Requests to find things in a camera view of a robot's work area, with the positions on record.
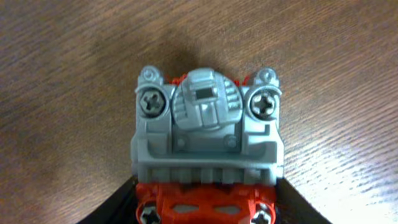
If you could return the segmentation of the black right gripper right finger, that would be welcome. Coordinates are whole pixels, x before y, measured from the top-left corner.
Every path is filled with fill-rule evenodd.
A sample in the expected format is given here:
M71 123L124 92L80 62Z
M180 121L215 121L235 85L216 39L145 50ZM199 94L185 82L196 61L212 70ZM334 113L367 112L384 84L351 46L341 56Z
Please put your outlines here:
M331 224L331 221L311 206L287 179L278 179L275 189L277 193L276 223Z

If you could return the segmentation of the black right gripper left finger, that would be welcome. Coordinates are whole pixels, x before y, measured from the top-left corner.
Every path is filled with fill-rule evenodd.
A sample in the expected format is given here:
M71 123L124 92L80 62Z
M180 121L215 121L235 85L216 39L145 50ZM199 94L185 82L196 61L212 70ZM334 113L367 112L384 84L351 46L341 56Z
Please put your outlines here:
M130 177L98 208L77 224L138 224L139 221L136 218L137 183L136 176Z

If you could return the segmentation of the red toy fire truck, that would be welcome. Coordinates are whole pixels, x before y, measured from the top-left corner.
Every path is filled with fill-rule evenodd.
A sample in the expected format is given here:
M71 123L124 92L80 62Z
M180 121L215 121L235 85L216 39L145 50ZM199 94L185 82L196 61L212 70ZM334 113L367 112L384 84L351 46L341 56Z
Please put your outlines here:
M212 68L168 81L145 66L131 140L139 223L277 223L284 172L280 81Z

